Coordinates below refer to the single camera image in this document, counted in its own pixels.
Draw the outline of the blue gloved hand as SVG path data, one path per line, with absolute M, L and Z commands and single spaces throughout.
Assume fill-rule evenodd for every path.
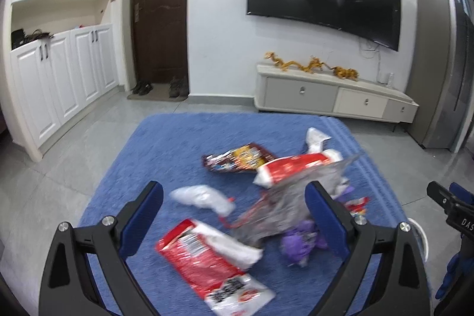
M 452 282 L 456 277 L 456 270 L 457 266 L 459 265 L 459 253 L 455 254 L 449 261 L 447 265 L 447 271 L 444 275 L 442 283 L 439 289 L 436 291 L 435 298 L 440 300 L 442 297 L 445 296 L 446 292 L 450 288 Z

